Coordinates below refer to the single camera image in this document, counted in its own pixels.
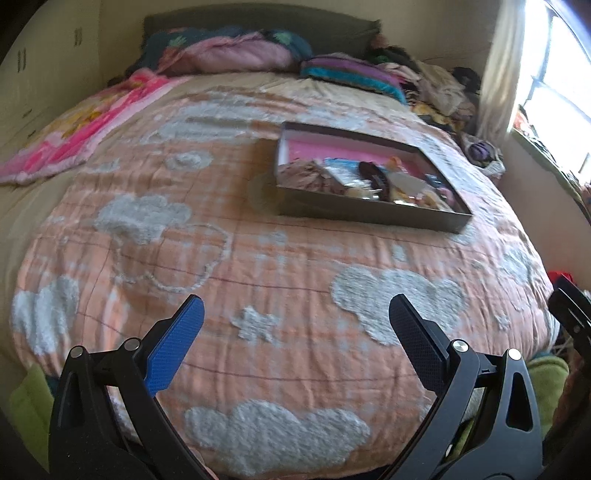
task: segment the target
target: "headboard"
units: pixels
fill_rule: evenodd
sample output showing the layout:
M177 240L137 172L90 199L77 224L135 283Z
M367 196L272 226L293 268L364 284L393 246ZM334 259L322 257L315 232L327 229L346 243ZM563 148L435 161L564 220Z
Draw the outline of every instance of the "headboard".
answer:
M379 21L296 5L246 3L206 5L149 15L144 19L144 42L153 33L169 28L213 30L225 25L249 30L289 30L305 38L315 55L341 51L358 58L380 32Z

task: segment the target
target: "white curtain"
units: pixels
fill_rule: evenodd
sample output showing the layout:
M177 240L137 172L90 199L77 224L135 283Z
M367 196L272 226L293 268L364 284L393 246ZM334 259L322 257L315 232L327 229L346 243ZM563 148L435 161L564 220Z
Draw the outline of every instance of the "white curtain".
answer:
M479 138L501 148L511 129L525 37L526 0L501 0L495 35L482 79Z

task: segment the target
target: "metal screw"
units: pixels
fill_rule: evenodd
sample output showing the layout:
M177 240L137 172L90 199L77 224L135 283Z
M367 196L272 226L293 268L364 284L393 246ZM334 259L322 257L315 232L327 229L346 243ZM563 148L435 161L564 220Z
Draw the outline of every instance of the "metal screw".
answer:
M452 343L452 347L455 351L458 352L467 352L468 351L468 344L464 340L454 340Z
M134 350L137 350L139 348L139 338L129 338L125 341L125 343L123 344L123 347L128 351L128 352L133 352Z
M513 360L521 360L521 352L517 348L509 348L509 351L507 352L507 354Z
M70 350L70 356L72 358L78 358L80 355L84 353L84 349L80 345L76 345L72 350Z

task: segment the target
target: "pink pillow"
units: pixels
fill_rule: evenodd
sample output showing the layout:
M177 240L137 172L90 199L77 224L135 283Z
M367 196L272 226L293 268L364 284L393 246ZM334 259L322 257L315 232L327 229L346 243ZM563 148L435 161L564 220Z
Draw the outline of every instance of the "pink pillow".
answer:
M260 33L232 37L213 37L190 45L161 65L166 75L223 72L266 72L291 70L289 50L267 41Z

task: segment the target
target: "window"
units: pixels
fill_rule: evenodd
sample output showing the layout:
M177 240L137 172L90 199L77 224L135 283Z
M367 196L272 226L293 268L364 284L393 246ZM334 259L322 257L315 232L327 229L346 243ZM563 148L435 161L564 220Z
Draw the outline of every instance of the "window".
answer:
M591 180L591 60L544 0L527 0L517 101L562 170Z

